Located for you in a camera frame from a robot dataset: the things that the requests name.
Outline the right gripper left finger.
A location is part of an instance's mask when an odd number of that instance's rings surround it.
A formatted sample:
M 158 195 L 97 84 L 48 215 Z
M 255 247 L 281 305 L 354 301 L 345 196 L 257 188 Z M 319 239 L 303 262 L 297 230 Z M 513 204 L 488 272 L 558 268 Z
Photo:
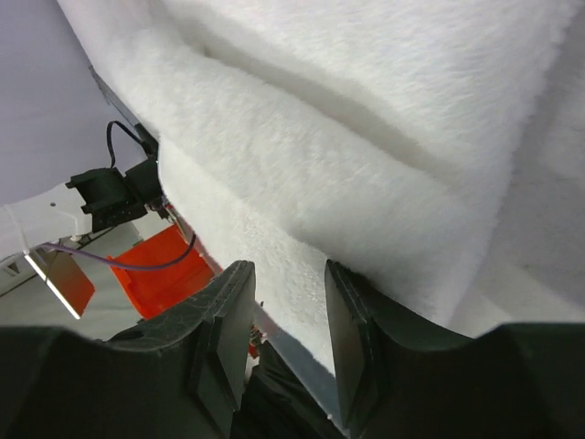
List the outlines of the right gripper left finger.
M 171 399 L 157 425 L 169 438 L 227 438 L 240 409 L 256 288 L 253 262 L 236 261 L 201 291 L 110 339 L 145 355 Z

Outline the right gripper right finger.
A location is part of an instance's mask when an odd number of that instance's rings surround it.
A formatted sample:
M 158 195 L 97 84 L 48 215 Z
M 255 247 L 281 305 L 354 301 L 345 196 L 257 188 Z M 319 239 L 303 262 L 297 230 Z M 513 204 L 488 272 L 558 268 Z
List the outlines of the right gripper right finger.
M 339 262 L 326 262 L 324 286 L 342 425 L 352 438 L 362 436 L 389 396 L 385 342 L 426 352 L 456 348 L 471 340 L 385 296 Z

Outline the white towel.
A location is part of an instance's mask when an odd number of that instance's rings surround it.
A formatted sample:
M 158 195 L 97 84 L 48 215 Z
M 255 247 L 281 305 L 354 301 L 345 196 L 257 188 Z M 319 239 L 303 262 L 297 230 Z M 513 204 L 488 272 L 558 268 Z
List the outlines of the white towel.
M 64 1 L 164 193 L 334 370 L 324 266 L 477 336 L 582 322 L 581 1 Z

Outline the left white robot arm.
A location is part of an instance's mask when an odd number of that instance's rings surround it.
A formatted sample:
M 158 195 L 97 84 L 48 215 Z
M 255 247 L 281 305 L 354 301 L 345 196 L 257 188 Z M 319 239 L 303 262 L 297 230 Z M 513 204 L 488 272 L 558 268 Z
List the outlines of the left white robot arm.
M 112 128 L 121 128 L 146 154 L 144 161 L 121 172 L 115 166 Z M 78 174 L 32 198 L 1 207 L 1 258 L 119 226 L 165 209 L 158 176 L 159 144 L 138 123 L 132 129 L 119 121 L 106 126 L 108 167 Z

